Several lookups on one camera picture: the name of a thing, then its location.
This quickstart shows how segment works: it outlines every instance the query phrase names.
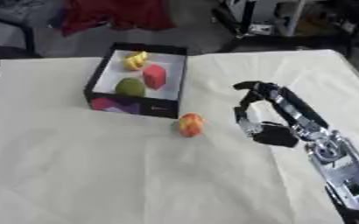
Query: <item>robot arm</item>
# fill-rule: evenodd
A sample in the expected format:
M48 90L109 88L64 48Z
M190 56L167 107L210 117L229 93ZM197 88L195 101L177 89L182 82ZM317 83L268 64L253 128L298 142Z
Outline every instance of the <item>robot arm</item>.
M326 180L326 189L346 223L359 223L359 153L337 130L309 105L286 87L261 81L234 85L249 92L235 107L236 121L243 131L261 144L294 147L306 143L309 160ZM268 101L287 126L274 122L251 122L247 116L250 104Z

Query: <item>white cloth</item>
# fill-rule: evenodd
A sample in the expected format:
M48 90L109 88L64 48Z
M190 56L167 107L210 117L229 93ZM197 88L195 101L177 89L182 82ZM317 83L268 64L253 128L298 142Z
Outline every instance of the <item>white cloth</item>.
M271 149L240 131L232 108L245 92L231 87L285 84L356 143L359 80L336 53L190 57L181 114L204 116L195 138L170 119L89 109L82 90L99 61L3 61L0 224L341 223L302 149ZM325 107L342 102L350 121ZM263 106L260 119L277 119Z

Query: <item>red block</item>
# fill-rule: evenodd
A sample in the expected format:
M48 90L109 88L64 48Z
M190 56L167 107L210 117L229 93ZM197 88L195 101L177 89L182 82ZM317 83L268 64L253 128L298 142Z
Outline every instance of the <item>red block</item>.
M143 71L145 85L149 88L159 89L165 85L165 69L158 65L150 65Z

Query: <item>floor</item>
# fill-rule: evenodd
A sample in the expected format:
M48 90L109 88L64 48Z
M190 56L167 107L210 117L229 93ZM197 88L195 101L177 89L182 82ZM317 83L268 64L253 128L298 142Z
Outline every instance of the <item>floor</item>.
M136 42L171 46L186 46L190 55L213 53L230 40L231 35L220 24L211 23L211 8L217 0L170 0L167 9L177 28L166 31L114 31L100 26L64 38L59 31L46 27L46 22L36 26L38 52L44 57L101 57L113 42ZM20 46L20 33L0 25L0 43ZM236 52L255 50L241 47ZM359 71L359 49L350 60Z

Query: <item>red and yellow apple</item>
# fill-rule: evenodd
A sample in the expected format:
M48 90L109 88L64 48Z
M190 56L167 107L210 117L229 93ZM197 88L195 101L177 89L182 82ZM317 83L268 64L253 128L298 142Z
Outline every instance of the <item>red and yellow apple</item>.
M197 114L186 114L179 119L179 133L184 137L195 137L202 132L204 119Z

